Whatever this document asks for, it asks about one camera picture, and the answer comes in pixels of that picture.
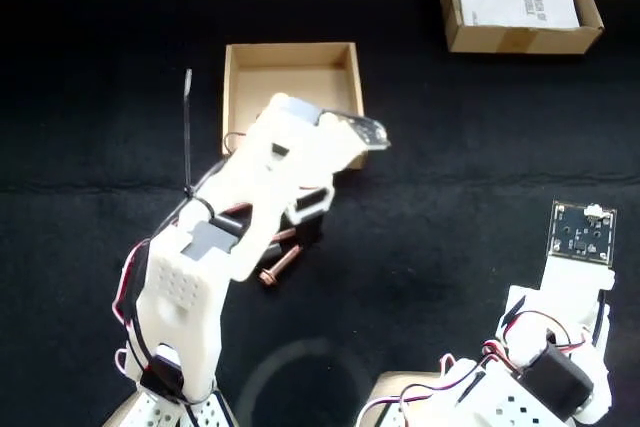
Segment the brown cardboard box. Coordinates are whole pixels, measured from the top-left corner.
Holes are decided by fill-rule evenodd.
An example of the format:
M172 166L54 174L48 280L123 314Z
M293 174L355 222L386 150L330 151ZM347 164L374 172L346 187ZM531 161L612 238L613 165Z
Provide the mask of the brown cardboard box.
M604 30L594 0L574 0L577 29L464 25L460 0L440 3L451 52L584 54Z
M227 46L222 136L245 132L271 97L284 92L320 108L364 115L356 46L349 42ZM229 136L229 147L242 142ZM351 168L360 169L364 156Z

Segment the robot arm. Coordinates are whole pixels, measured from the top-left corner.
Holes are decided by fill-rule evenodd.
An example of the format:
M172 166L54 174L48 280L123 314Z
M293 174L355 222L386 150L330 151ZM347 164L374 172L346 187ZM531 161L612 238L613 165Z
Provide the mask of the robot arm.
M609 332L604 292L614 283L616 221L615 210L555 202L541 287L511 286L498 340L484 343L480 361L458 360L432 385L374 399L357 425L380 403L388 408L378 427L404 427L405 419L438 427L599 421L612 403L603 360ZM409 400L415 406L409 408Z
M129 334L126 375L173 402L206 399L215 384L230 281L243 281L255 269L283 216L297 225L325 213L333 174L364 151L388 145L375 121L274 96L177 219L128 259L114 301ZM301 206L308 191L321 195ZM223 213L241 203L252 206L249 225L226 228Z

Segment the paper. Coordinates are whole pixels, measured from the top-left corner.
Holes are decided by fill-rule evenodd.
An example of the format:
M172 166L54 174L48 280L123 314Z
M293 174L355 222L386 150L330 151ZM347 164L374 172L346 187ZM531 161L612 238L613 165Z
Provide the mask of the paper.
M575 29L573 0L460 0L465 25Z

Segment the copper bolt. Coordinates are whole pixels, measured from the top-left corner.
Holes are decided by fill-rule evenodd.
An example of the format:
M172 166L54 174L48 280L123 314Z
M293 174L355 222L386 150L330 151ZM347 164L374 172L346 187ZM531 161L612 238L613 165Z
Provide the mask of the copper bolt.
M273 236L271 242L282 242L283 240L290 239L296 235L296 228L291 227L290 229L283 230L282 232L278 232Z
M276 277L280 272L284 270L293 260L302 252L302 247L299 245L293 246L289 251L284 254L278 262L275 263L273 267L270 269L262 269L260 272L260 281L264 285L275 285L278 282L276 281Z

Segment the black cloth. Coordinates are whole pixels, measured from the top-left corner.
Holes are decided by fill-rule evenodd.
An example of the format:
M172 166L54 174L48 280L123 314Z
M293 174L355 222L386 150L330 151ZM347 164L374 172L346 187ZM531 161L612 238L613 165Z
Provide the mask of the black cloth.
M110 304L181 199L185 67L196 177L219 158L225 44L331 40L357 42L393 145L337 180L322 243L277 289L231 286L236 415L351 425L380 373L475 358L509 285L538 285L557 198L619 209L601 425L633 424L640 0L596 1L604 37L566 58L452 55L438 0L0 0L3 425L99 425L132 392Z

